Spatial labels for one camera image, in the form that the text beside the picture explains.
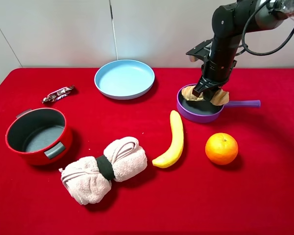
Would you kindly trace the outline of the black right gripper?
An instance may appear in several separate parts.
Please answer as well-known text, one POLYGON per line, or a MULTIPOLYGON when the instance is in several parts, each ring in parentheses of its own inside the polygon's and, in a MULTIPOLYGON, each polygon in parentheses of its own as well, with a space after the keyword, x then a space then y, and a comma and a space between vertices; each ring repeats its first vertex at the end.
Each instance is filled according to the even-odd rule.
POLYGON ((237 52, 237 36, 220 38, 214 36, 202 76, 192 90, 194 96, 211 101, 220 87, 228 82, 234 57, 237 52))

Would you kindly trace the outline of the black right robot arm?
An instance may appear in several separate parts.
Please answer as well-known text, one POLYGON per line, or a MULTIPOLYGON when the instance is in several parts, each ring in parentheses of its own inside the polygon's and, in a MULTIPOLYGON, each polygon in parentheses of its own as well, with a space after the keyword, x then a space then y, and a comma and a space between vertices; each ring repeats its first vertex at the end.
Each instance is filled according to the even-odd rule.
POLYGON ((238 0, 219 6, 212 16, 213 38, 186 53, 195 60, 203 61, 202 75, 192 94, 210 101, 228 82, 237 63, 235 57, 241 53, 267 56, 281 50, 294 35, 294 28, 279 47, 269 52, 249 49, 245 35, 275 29, 288 18, 294 18, 294 0, 238 0))

